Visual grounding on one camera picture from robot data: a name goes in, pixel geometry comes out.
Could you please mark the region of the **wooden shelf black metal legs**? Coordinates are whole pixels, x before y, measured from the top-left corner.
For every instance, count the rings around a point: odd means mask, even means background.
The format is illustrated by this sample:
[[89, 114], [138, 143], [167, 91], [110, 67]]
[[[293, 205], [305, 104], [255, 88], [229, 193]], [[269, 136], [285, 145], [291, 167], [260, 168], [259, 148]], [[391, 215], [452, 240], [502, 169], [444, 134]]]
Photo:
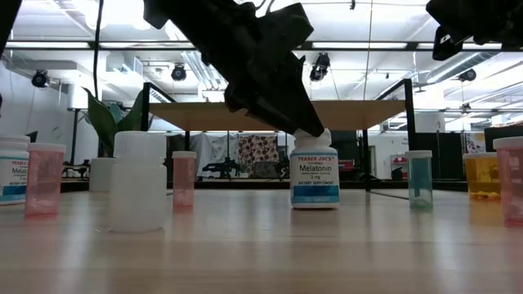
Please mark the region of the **wooden shelf black metal legs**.
[[[223, 102], [151, 103], [151, 82], [143, 85], [141, 130], [148, 127], [148, 115], [179, 127], [188, 136], [192, 131], [273, 131], [274, 128], [246, 115], [244, 109], [231, 113]], [[413, 106], [413, 82], [405, 78], [389, 87], [375, 100], [313, 100], [316, 114], [325, 127], [334, 131], [367, 132], [372, 126], [406, 112], [409, 149], [418, 147]]]

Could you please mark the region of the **black background machine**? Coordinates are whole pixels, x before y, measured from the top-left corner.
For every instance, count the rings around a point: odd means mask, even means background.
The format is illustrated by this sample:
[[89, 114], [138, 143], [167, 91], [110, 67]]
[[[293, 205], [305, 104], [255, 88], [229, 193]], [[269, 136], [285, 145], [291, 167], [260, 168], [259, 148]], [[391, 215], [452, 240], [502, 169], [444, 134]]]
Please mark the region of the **black background machine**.
[[241, 166], [230, 157], [226, 157], [223, 163], [209, 163], [202, 169], [203, 172], [219, 172], [222, 179], [240, 176]]

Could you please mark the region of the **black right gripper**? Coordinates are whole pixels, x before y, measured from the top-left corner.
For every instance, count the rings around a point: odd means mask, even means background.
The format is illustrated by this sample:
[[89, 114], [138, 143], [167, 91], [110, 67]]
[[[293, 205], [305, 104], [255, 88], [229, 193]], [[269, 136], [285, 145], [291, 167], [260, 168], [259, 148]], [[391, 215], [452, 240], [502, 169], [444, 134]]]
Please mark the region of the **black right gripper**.
[[492, 42], [488, 23], [492, 9], [493, 0], [429, 0], [426, 11], [439, 24], [432, 59], [449, 59], [463, 49], [469, 38], [477, 45]]

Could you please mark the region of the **colourful floral panel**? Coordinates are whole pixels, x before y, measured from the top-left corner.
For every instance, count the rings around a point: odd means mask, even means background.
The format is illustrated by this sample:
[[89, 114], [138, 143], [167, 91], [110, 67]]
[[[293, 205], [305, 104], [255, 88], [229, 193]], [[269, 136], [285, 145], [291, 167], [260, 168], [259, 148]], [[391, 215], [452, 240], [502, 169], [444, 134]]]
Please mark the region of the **colourful floral panel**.
[[485, 153], [485, 134], [483, 132], [468, 132], [465, 134], [468, 154]]

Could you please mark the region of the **plain white plastic bottle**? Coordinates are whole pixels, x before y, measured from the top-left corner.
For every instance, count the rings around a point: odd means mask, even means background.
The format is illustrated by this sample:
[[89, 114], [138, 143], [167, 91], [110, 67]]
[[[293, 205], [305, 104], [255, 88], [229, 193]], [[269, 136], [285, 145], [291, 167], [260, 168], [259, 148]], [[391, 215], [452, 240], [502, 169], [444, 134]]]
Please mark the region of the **plain white plastic bottle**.
[[166, 137], [121, 131], [114, 138], [109, 229], [141, 233], [161, 229], [167, 207]]

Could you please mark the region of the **white plant pot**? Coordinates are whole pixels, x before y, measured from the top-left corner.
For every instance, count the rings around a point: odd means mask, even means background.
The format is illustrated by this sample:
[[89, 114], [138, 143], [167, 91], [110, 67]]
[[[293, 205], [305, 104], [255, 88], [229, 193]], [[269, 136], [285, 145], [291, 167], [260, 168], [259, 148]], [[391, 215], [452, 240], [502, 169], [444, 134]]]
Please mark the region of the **white plant pot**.
[[110, 190], [112, 167], [115, 163], [115, 158], [93, 158], [91, 160], [90, 192], [108, 192]]

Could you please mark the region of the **white hanging sheet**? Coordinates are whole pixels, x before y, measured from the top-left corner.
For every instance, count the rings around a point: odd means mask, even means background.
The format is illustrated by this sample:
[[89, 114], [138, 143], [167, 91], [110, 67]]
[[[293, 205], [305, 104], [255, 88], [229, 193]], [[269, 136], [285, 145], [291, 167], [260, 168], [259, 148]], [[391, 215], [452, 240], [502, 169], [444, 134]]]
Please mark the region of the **white hanging sheet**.
[[203, 171], [203, 168], [209, 163], [223, 163], [226, 157], [239, 162], [239, 140], [235, 134], [201, 132], [190, 137], [190, 150], [197, 153], [197, 176], [219, 176], [219, 171]]

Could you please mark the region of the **orange vial white cap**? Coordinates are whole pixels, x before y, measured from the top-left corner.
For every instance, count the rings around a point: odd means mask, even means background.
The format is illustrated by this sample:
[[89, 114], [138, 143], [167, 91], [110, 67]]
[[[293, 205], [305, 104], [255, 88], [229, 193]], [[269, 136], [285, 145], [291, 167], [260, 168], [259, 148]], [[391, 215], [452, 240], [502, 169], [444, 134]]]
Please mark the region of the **orange vial white cap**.
[[495, 152], [464, 154], [463, 161], [469, 199], [500, 201], [497, 154]]

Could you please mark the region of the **black aluminium rig frame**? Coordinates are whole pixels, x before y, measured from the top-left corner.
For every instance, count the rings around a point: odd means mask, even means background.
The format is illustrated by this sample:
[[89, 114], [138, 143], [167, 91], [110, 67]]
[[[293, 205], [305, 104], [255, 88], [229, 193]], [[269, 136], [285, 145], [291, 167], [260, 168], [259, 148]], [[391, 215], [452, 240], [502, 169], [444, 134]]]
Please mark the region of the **black aluminium rig frame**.
[[[196, 181], [195, 189], [289, 189], [290, 184], [280, 180], [262, 181]], [[467, 192], [468, 187], [465, 181], [433, 181], [434, 190]], [[365, 184], [358, 181], [341, 181], [341, 189], [407, 189], [408, 183], [405, 181], [380, 181]], [[89, 190], [88, 181], [64, 181], [61, 183], [60, 191], [84, 192]]]

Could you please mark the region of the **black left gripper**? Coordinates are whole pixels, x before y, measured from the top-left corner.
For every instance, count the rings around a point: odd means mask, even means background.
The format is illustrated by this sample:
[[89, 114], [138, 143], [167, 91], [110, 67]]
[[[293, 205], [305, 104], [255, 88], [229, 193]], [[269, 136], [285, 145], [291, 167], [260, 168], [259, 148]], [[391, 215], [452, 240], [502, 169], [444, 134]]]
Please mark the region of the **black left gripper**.
[[303, 84], [306, 57], [293, 53], [313, 31], [300, 3], [257, 16], [252, 2], [191, 0], [191, 42], [228, 82], [227, 109], [246, 109], [247, 117], [289, 134], [318, 137], [324, 126]]

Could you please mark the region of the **brown dotted patterned cloth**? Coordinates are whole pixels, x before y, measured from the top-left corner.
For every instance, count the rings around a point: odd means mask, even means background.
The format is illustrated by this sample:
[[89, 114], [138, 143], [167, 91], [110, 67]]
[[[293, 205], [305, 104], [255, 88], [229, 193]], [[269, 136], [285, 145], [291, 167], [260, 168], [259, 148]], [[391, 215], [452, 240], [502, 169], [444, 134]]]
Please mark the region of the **brown dotted patterned cloth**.
[[258, 162], [279, 161], [277, 136], [247, 135], [239, 137], [240, 165], [250, 175], [254, 175], [254, 166]]

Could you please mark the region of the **teal vial white cap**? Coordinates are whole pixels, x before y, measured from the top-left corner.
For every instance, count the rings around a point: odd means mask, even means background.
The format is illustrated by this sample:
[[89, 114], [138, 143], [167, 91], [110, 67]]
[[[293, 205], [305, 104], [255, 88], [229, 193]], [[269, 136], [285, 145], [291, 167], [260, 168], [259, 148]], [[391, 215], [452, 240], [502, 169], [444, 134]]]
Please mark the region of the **teal vial white cap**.
[[408, 191], [411, 208], [432, 208], [432, 175], [430, 150], [405, 153], [408, 163]]

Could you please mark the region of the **green leafy plant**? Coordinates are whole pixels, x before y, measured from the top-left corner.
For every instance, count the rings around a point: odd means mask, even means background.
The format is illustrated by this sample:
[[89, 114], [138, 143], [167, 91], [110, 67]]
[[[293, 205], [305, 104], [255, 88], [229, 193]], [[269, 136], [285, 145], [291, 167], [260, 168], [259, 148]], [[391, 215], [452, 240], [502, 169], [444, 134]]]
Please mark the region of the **green leafy plant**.
[[140, 91], [135, 99], [134, 105], [128, 114], [116, 122], [109, 108], [99, 101], [85, 87], [87, 93], [87, 116], [95, 129], [99, 140], [105, 147], [106, 154], [112, 157], [114, 154], [114, 138], [121, 131], [139, 131], [141, 129], [141, 115], [144, 100], [144, 91]]

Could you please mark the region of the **white Melatonin bottle blue label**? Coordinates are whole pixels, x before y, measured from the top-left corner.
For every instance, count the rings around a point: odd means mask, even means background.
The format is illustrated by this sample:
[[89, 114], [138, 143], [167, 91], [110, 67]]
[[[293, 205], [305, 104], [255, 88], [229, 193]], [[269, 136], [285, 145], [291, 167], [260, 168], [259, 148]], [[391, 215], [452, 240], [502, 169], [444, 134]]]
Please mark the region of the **white Melatonin bottle blue label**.
[[329, 129], [315, 137], [298, 130], [289, 155], [290, 203], [294, 209], [337, 209], [340, 205], [338, 151]]
[[0, 206], [25, 202], [29, 142], [27, 136], [0, 134]]

